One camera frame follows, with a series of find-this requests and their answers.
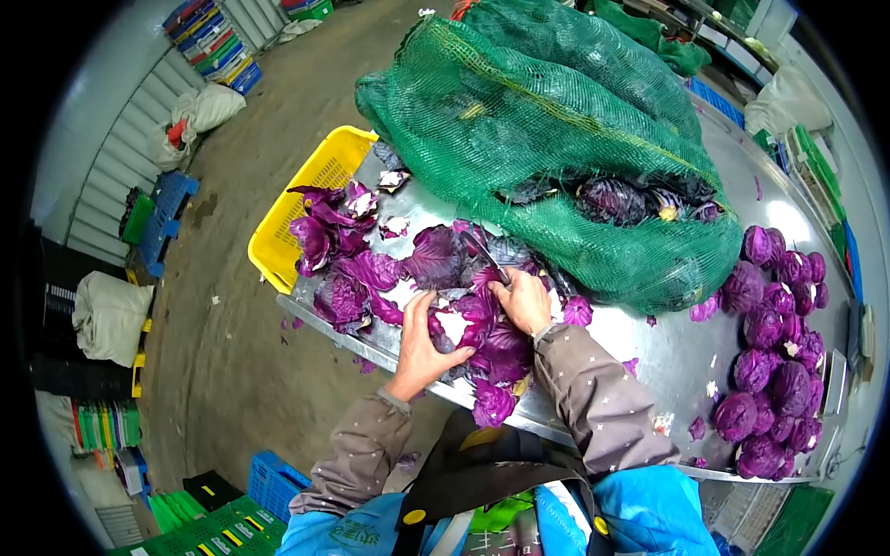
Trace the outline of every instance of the left hand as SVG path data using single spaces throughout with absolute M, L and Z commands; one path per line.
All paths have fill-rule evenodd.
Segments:
M 476 352 L 474 348 L 465 347 L 445 354 L 433 347 L 426 328 L 426 313 L 436 295 L 436 292 L 421 292 L 405 305 L 399 365 L 395 368 L 395 376 L 384 386 L 384 390 L 401 401 L 414 398 L 436 382 L 442 373 L 460 365 Z

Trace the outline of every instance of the right hand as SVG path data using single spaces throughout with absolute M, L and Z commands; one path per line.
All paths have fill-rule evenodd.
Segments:
M 509 266 L 504 267 L 504 271 L 510 278 L 510 289 L 500 282 L 489 282 L 489 290 L 498 297 L 513 324 L 525 334 L 535 336 L 553 322 L 550 296 L 541 278 Z

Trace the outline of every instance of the green mesh bag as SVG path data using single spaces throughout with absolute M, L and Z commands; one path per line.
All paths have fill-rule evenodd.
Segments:
M 574 68 L 681 137 L 700 142 L 689 93 L 658 55 L 554 0 L 483 0 L 461 20 L 497 46 Z
M 392 66 L 357 82 L 356 105 L 435 196 L 521 238 L 599 302 L 680 310 L 713 294 L 738 257 L 738 217 L 700 141 L 575 69 L 495 46 L 463 23 L 421 18 Z M 652 218 L 619 228 L 583 218 L 563 192 L 522 206 L 494 194 L 568 168 L 695 174 L 725 213 L 708 224 Z
M 711 63 L 708 51 L 695 43 L 661 39 L 658 55 L 674 73 L 682 77 L 692 77 L 702 66 Z

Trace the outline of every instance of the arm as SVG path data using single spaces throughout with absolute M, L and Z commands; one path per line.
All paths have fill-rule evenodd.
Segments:
M 433 347 L 426 312 L 435 298 L 435 292 L 422 292 L 405 306 L 395 375 L 346 411 L 331 432 L 333 453 L 312 466 L 312 485 L 290 501 L 291 515 L 343 516 L 383 492 L 411 431 L 409 401 L 475 351 L 462 348 L 442 354 Z
M 498 282 L 489 282 L 489 289 L 514 324 L 535 337 L 535 377 L 553 397 L 587 471 L 678 461 L 677 447 L 652 430 L 652 402 L 643 386 L 586 329 L 551 322 L 540 278 L 506 270 L 510 289 Z

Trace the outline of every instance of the stainless steel table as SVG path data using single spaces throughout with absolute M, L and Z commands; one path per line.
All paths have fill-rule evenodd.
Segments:
M 778 228 L 788 240 L 789 248 L 794 246 L 804 253 L 819 251 L 825 256 L 828 267 L 825 282 L 831 293 L 830 304 L 826 309 L 817 310 L 807 322 L 810 328 L 822 334 L 829 353 L 834 347 L 846 351 L 846 303 L 853 290 L 827 231 L 813 223 L 817 222 L 815 212 L 803 194 L 744 131 L 702 99 L 692 95 L 692 101 L 699 108 L 708 154 L 742 225 Z M 376 177 L 383 169 L 383 164 L 369 154 L 356 178 L 365 183 L 376 183 Z M 757 201 L 755 178 L 764 192 L 761 201 Z M 457 217 L 453 205 L 440 201 L 412 183 L 403 186 L 395 195 L 382 194 L 377 206 L 380 222 L 395 215 L 410 219 L 407 238 L 384 242 L 376 230 L 368 234 L 372 251 L 386 252 L 398 259 L 411 253 L 411 239 L 420 230 L 439 223 L 451 224 Z M 278 304 L 350 351 L 394 371 L 400 329 L 375 318 L 370 334 L 363 334 L 361 338 L 338 334 L 312 312 L 312 295 L 318 281 L 318 277 L 300 277 L 291 295 L 279 295 Z M 406 284 L 384 294 L 399 302 L 406 302 L 412 295 Z M 655 398 L 656 413 L 674 414 L 669 436 L 680 447 L 684 463 L 698 456 L 708 460 L 707 469 L 681 465 L 681 469 L 693 477 L 743 480 L 729 471 L 734 463 L 732 444 L 720 439 L 710 427 L 704 440 L 691 443 L 687 431 L 696 416 L 701 415 L 708 422 L 715 409 L 707 392 L 709 382 L 714 381 L 722 393 L 730 390 L 729 375 L 740 352 L 740 324 L 737 317 L 727 316 L 722 311 L 706 323 L 695 323 L 689 320 L 689 313 L 684 310 L 658 315 L 658 324 L 649 327 L 643 316 L 615 307 L 595 307 L 594 321 L 588 327 L 596 341 L 619 361 L 640 359 L 638 377 Z M 464 379 L 458 379 L 453 385 L 437 382 L 428 390 L 460 406 L 473 406 L 473 388 Z M 569 432 L 556 417 L 553 402 L 541 389 L 527 392 L 506 423 L 543 438 L 573 444 Z M 823 438 L 833 437 L 837 432 L 826 431 Z M 785 482 L 818 479 L 828 444 L 830 442 L 824 440 L 811 454 L 812 458 L 798 455 L 796 469 L 800 469 L 801 474 L 785 479 Z

